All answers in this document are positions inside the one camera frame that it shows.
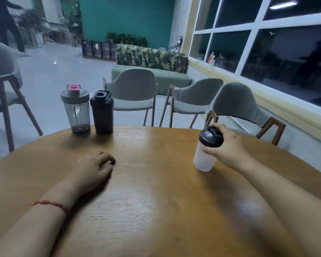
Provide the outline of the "person's left forearm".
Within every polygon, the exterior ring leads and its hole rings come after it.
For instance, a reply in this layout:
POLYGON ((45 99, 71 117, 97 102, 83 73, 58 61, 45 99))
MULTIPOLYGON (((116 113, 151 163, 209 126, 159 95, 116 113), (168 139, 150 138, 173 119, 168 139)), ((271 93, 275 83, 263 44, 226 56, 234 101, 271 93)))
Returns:
POLYGON ((49 189, 0 238, 0 257, 48 257, 78 198, 64 181, 49 189))

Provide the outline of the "person's right forearm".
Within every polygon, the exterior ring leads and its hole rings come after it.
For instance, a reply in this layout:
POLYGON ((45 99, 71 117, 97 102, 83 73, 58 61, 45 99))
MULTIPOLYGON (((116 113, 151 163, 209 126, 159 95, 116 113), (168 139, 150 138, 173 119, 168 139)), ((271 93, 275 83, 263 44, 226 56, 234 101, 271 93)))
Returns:
POLYGON ((321 257, 321 199, 251 160, 238 170, 260 193, 308 256, 321 257))

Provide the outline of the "grey chair wooden legs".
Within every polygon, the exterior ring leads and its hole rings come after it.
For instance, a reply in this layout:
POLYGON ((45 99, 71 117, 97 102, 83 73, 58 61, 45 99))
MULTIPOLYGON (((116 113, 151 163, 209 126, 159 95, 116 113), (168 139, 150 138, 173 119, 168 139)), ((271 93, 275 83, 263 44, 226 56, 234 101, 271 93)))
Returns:
POLYGON ((154 126, 158 84, 152 71, 143 68, 126 69, 115 80, 104 82, 103 87, 111 92, 114 111, 146 111, 145 126, 151 109, 151 126, 154 126))
POLYGON ((43 132, 35 119, 25 96, 21 92, 23 81, 20 68, 10 48, 0 43, 0 113, 3 114, 9 152, 15 150, 9 106, 20 104, 24 107, 39 136, 43 132))
POLYGON ((272 145, 277 146, 286 125, 274 116, 267 113, 257 104, 252 90, 245 84, 230 82, 224 84, 209 105, 206 117, 206 128, 211 121, 218 122, 219 116, 231 116, 256 124, 261 130, 255 135, 260 139, 273 125, 277 131, 272 140, 272 145))
POLYGON ((162 126, 167 105, 170 105, 169 128, 172 127, 174 113, 194 115, 189 126, 191 129, 198 115, 205 114, 219 89, 223 86, 223 80, 219 78, 206 78, 199 80, 188 87, 169 86, 164 104, 159 127, 162 126))

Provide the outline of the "person's right hand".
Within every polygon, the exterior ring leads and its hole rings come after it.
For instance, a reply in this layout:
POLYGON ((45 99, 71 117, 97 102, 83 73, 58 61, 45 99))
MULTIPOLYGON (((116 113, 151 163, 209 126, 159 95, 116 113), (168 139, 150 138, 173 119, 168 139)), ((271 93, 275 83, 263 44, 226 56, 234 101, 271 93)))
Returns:
POLYGON ((223 165, 240 171, 253 159, 250 151, 244 146, 242 139, 227 128, 224 124, 212 123, 211 126, 217 127, 223 134, 224 142, 221 148, 225 150, 223 156, 214 156, 223 165))

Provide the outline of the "tall green leafy plant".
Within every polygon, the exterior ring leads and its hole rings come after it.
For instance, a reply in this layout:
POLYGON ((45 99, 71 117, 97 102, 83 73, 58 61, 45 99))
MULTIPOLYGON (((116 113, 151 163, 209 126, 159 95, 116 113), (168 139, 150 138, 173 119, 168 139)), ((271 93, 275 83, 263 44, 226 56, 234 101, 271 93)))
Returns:
POLYGON ((66 26, 72 37, 72 46, 81 45, 83 39, 80 0, 67 0, 65 5, 66 26))

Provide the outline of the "low dark wooden shelf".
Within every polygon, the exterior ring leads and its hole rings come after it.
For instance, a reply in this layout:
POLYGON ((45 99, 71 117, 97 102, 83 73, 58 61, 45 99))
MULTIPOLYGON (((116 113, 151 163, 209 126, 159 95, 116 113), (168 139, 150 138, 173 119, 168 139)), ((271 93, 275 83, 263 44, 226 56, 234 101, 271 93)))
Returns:
POLYGON ((81 40, 82 57, 103 61, 116 61, 117 44, 111 42, 81 40))

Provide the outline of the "row of green potted plants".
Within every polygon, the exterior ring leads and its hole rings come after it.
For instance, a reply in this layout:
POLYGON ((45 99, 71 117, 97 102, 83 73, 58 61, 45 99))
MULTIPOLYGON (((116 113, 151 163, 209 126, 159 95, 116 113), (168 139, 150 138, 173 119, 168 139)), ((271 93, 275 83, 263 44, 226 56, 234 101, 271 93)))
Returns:
POLYGON ((148 42, 145 37, 137 37, 132 34, 117 34, 115 32, 108 32, 106 39, 113 44, 130 44, 134 46, 148 47, 148 42))

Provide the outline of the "white shaker bottle black lid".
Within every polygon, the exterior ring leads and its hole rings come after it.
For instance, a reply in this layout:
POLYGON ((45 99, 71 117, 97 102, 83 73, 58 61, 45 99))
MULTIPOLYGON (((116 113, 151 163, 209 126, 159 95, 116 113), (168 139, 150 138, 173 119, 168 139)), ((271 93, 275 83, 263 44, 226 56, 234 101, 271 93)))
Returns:
POLYGON ((218 148, 224 142, 223 134, 215 126, 208 126, 203 129, 198 136, 198 143, 193 159, 194 166, 202 172, 208 172, 212 169, 217 159, 206 154, 204 148, 218 148))

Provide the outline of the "clear grey shaker pink cap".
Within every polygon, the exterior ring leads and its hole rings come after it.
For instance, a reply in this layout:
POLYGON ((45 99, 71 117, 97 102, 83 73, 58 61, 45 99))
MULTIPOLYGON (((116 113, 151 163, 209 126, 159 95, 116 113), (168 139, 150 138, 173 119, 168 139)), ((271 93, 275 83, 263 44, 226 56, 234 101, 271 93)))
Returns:
POLYGON ((91 131, 89 100, 90 93, 80 85, 71 84, 60 94, 73 134, 87 135, 91 131))

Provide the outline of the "potted plant on metal stand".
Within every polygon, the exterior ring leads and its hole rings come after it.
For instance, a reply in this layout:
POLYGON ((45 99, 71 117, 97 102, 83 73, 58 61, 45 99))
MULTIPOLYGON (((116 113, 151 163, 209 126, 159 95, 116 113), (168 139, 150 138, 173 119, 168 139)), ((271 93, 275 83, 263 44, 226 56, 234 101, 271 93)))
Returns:
POLYGON ((25 46, 44 48, 44 19, 34 9, 25 9, 17 17, 25 46))

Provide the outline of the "person's left hand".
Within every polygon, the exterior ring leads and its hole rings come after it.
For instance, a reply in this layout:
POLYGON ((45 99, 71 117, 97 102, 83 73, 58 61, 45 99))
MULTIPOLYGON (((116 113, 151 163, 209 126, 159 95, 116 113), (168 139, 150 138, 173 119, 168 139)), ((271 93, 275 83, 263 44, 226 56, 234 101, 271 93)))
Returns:
POLYGON ((114 165, 99 169, 96 153, 81 157, 64 182, 71 187, 77 196, 82 196, 101 185, 113 171, 114 165))

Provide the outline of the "green sofa leaf-print cushions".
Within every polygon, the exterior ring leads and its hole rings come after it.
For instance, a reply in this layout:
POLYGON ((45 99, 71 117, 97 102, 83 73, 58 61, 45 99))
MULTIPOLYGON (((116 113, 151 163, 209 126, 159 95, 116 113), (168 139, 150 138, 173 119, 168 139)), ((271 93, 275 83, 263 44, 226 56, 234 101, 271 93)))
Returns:
POLYGON ((169 85, 183 88, 192 83, 187 75, 187 55, 175 51, 160 51, 148 47, 118 44, 116 66, 111 71, 111 80, 115 80, 122 71, 132 68, 152 71, 159 86, 159 95, 165 95, 169 85))

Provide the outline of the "white framed window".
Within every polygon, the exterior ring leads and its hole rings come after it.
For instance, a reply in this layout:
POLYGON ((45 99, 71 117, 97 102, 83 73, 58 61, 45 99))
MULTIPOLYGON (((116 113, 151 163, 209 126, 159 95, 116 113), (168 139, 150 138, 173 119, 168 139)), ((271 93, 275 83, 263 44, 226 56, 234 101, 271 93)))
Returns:
POLYGON ((321 0, 200 0, 188 54, 263 97, 321 108, 321 0))

